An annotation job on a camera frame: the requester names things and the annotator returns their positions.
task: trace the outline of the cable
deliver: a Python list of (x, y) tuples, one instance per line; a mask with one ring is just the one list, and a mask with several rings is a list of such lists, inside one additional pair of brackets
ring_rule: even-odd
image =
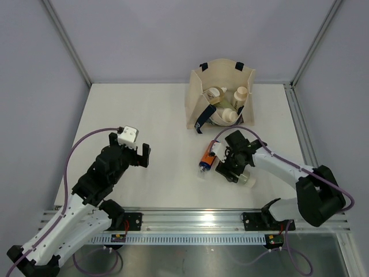
[(210, 153), (210, 151), (211, 151), (211, 149), (213, 148), (213, 144), (214, 144), (214, 142), (220, 137), (220, 135), (221, 134), (223, 134), (224, 132), (226, 132), (226, 131), (228, 131), (228, 130), (231, 130), (231, 129), (243, 129), (243, 130), (246, 130), (246, 131), (248, 131), (248, 132), (250, 132), (251, 134), (253, 134), (256, 138), (257, 138), (257, 140), (260, 142), (260, 144), (261, 144), (261, 146), (269, 153), (269, 154), (271, 154), (272, 156), (274, 156), (274, 157), (276, 157), (278, 160), (281, 160), (282, 162), (285, 162), (286, 164), (289, 164), (290, 166), (292, 166), (292, 167), (294, 167), (294, 168), (296, 168), (296, 169), (299, 169), (299, 170), (301, 170), (302, 172), (304, 172), (304, 173), (306, 173), (306, 174), (309, 174), (310, 176), (313, 176), (314, 178), (316, 178), (316, 179), (318, 179), (318, 180), (320, 180), (320, 181), (322, 181), (323, 183), (325, 183), (325, 184), (327, 184), (327, 185), (329, 185), (331, 188), (333, 188), (333, 189), (335, 189), (335, 190), (337, 190), (337, 191), (339, 191), (339, 192), (341, 192), (341, 193), (343, 193), (344, 195), (346, 195), (347, 196), (347, 198), (349, 198), (350, 199), (350, 204), (347, 206), (347, 207), (345, 207), (345, 208), (343, 208), (340, 212), (345, 212), (345, 211), (348, 211), (349, 209), (351, 209), (354, 205), (355, 205), (355, 199), (351, 196), (351, 194), (349, 194), (346, 190), (344, 190), (344, 189), (342, 189), (342, 188), (340, 188), (339, 186), (336, 186), (334, 183), (332, 183), (332, 182), (329, 182), (328, 180), (325, 180), (324, 178), (322, 178), (322, 177), (320, 177), (320, 176), (318, 176), (318, 175), (316, 175), (315, 173), (313, 173), (313, 172), (311, 172), (311, 171), (308, 171), (307, 169), (304, 169), (304, 168), (302, 168), (302, 167), (300, 167), (298, 164), (296, 164), (296, 163), (293, 163), (293, 162), (290, 162), (289, 160), (287, 160), (287, 159), (285, 159), (285, 158), (283, 158), (283, 157), (281, 157), (281, 156), (279, 156), (279, 155), (277, 155), (277, 154), (275, 154), (275, 153), (273, 153), (266, 145), (265, 145), (265, 143), (261, 140), (261, 138), (254, 132), (254, 131), (252, 131), (251, 129), (249, 129), (249, 128), (246, 128), (246, 127), (243, 127), (243, 126), (231, 126), (231, 127), (227, 127), (227, 128), (225, 128), (225, 129), (223, 129), (215, 138), (214, 138), (214, 140), (212, 141), (212, 145), (211, 145), (211, 147), (209, 148), (209, 153)]
[(88, 271), (86, 271), (86, 270), (84, 270), (84, 269), (82, 269), (79, 265), (78, 265), (78, 263), (77, 263), (77, 260), (76, 260), (76, 255), (75, 254), (73, 254), (72, 255), (72, 259), (73, 259), (73, 264), (74, 264), (74, 266), (76, 267), (76, 269), (78, 269), (78, 271), (80, 271), (80, 272), (82, 272), (83, 274), (85, 274), (85, 275), (88, 275), (88, 276), (107, 276), (107, 275), (109, 275), (109, 274), (111, 274), (113, 271), (114, 271), (114, 269), (116, 268), (116, 266), (118, 265), (118, 261), (119, 261), (119, 259), (121, 260), (121, 268), (123, 268), (123, 258), (122, 258), (122, 256), (121, 256), (121, 254), (118, 252), (118, 251), (116, 251), (116, 250), (114, 250), (114, 249), (112, 249), (113, 251), (114, 251), (114, 253), (115, 253), (115, 255), (116, 255), (116, 259), (115, 259), (115, 262), (114, 262), (114, 265), (107, 271), (107, 272), (105, 272), (105, 273), (91, 273), (91, 272), (88, 272)]
[(292, 264), (295, 266), (295, 268), (297, 269), (297, 271), (300, 273), (300, 274), (302, 274), (303, 276), (311, 276), (312, 274), (313, 274), (313, 272), (314, 272), (314, 268), (313, 268), (313, 266), (312, 266), (312, 263), (311, 263), (311, 261), (308, 259), (308, 257), (305, 255), (305, 254), (303, 254), (302, 252), (300, 252), (300, 251), (298, 251), (298, 250), (296, 250), (296, 249), (294, 249), (294, 248), (289, 248), (289, 250), (288, 250), (288, 248), (286, 248), (286, 247), (279, 247), (279, 248), (273, 248), (273, 249), (269, 249), (268, 251), (266, 251), (266, 252), (263, 252), (263, 253), (261, 253), (256, 259), (254, 259), (253, 261), (251, 261), (251, 262), (249, 262), (249, 263), (242, 263), (242, 262), (240, 262), (240, 261), (237, 261), (234, 257), (232, 257), (232, 255), (229, 253), (229, 251), (228, 251), (228, 249), (226, 249), (227, 250), (227, 252), (228, 252), (228, 255), (231, 257), (231, 259), (234, 261), (234, 263), (236, 263), (236, 264), (238, 264), (238, 265), (241, 265), (241, 266), (243, 266), (243, 267), (248, 267), (248, 266), (250, 266), (250, 265), (253, 265), (253, 264), (255, 264), (258, 260), (260, 260), (261, 258), (263, 258), (266, 254), (268, 254), (268, 253), (271, 253), (271, 252), (274, 252), (274, 251), (287, 251), (289, 254), (290, 254), (290, 256), (291, 256), (291, 252), (295, 252), (296, 254), (299, 254), (300, 256), (302, 256), (302, 258), (304, 258), (305, 259), (305, 261), (309, 264), (309, 266), (310, 266), (310, 272), (308, 273), (308, 274), (306, 274), (306, 273), (304, 273), (304, 272), (302, 272), (298, 267), (296, 267), (297, 265), (295, 265), (295, 262), (292, 260)]
[[(285, 242), (286, 242), (286, 250), (289, 254), (289, 258), (291, 259), (291, 262), (293, 264), (293, 266), (296, 268), (296, 270), (298, 271), (298, 273), (300, 273), (301, 275), (303, 276), (311, 276), (313, 273), (314, 273), (314, 268), (312, 267), (312, 263), (311, 261), (308, 259), (307, 256), (305, 256), (302, 252), (299, 252), (297, 251), (296, 249), (293, 249), (291, 247), (289, 247), (289, 242), (288, 242), (288, 229), (289, 229), (289, 225), (292, 223), (292, 220), (290, 220), (288, 223), (287, 223), (287, 227), (286, 227), (286, 232), (285, 232)], [(296, 252), (298, 254), (300, 254), (306, 261), (307, 263), (309, 264), (309, 267), (310, 267), (310, 272), (309, 273), (305, 273), (303, 272), (299, 267), (298, 265), (296, 264), (295, 260), (293, 259), (292, 257), (292, 252)]]
[(104, 129), (98, 129), (95, 131), (92, 131), (86, 135), (84, 135), (83, 137), (81, 137), (71, 148), (67, 159), (66, 159), (66, 163), (64, 166), (64, 175), (63, 175), (63, 180), (64, 180), (64, 205), (63, 205), (63, 209), (62, 209), (62, 213), (61, 215), (59, 215), (59, 217), (56, 219), (56, 221), (54, 222), (54, 224), (45, 232), (45, 234), (43, 236), (41, 236), (39, 238), (38, 241), (36, 241), (35, 244), (32, 245), (32, 249), (28, 250), (27, 252), (25, 252), (8, 270), (8, 272), (6, 273), (5, 277), (9, 277), (10, 274), (13, 272), (13, 270), (19, 265), (19, 263), (21, 261), (23, 261), (24, 258), (27, 257), (27, 255), (29, 255), (44, 239), (45, 237), (47, 237), (49, 235), (49, 233), (51, 233), (53, 231), (53, 229), (58, 225), (58, 223), (60, 222), (60, 220), (63, 218), (63, 215), (66, 212), (67, 209), (67, 204), (68, 204), (68, 183), (67, 183), (67, 168), (68, 168), (68, 163), (70, 160), (70, 157), (72, 155), (72, 153), (74, 152), (74, 150), (77, 148), (77, 146), (79, 146), (81, 144), (82, 141), (84, 141), (85, 139), (87, 139), (88, 137), (92, 136), (93, 134), (97, 134), (97, 133), (101, 133), (101, 132), (105, 132), (105, 131), (118, 131), (118, 128), (104, 128)]
[(283, 233), (283, 222), (281, 223), (281, 230), (279, 231), (278, 235), (281, 235)]

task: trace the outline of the black strap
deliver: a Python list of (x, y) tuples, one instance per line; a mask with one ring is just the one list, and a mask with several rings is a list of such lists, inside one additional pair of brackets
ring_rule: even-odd
[(206, 69), (208, 69), (208, 63), (207, 62), (204, 62), (202, 64), (200, 64), (200, 67), (202, 68), (202, 71), (204, 72)]
[(235, 69), (242, 71), (243, 66), (244, 66), (243, 62), (237, 62), (236, 66), (235, 66)]
[(240, 115), (240, 113), (242, 113), (243, 107), (244, 106), (241, 106), (241, 107), (238, 108), (237, 115)]
[(198, 117), (196, 123), (195, 123), (195, 129), (197, 133), (202, 134), (200, 131), (200, 128), (204, 123), (215, 113), (217, 108), (213, 105), (208, 105), (206, 109), (202, 112), (202, 114)]

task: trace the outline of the glue bottle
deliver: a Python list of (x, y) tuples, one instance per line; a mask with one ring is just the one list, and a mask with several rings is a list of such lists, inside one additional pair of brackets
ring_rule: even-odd
[(198, 164), (199, 166), (199, 171), (201, 173), (208, 171), (212, 168), (212, 164), (215, 160), (215, 155), (214, 156), (210, 156), (210, 146), (213, 145), (213, 143), (216, 142), (214, 140), (212, 140), (209, 144), (209, 146), (207, 147), (204, 155), (202, 156), (202, 159), (200, 161), (200, 163)]

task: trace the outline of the black mounting bracket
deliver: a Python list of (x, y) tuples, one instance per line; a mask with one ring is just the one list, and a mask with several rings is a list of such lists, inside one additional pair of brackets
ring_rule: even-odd
[[(280, 231), (281, 226), (286, 230), (289, 220), (277, 222), (275, 224), (267, 224), (263, 220), (262, 212), (243, 212), (241, 214), (245, 231)], [(292, 221), (288, 231), (295, 231), (295, 222)]]
[(117, 228), (109, 228), (107, 231), (125, 231), (125, 221), (128, 221), (128, 231), (141, 231), (142, 213), (140, 212), (125, 212), (122, 223)]

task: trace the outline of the bottle cap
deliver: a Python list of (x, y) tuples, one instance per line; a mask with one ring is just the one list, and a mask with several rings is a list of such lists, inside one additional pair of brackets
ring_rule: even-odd
[(230, 108), (225, 108), (221, 117), (225, 122), (235, 122), (238, 118), (238, 115)]
[(241, 94), (241, 95), (243, 95), (243, 94), (247, 94), (247, 93), (248, 93), (248, 89), (247, 89), (246, 87), (239, 87), (239, 88), (237, 89), (237, 92), (238, 92), (239, 94)]
[(248, 94), (248, 89), (246, 87), (239, 87), (235, 92), (235, 97), (246, 100)]

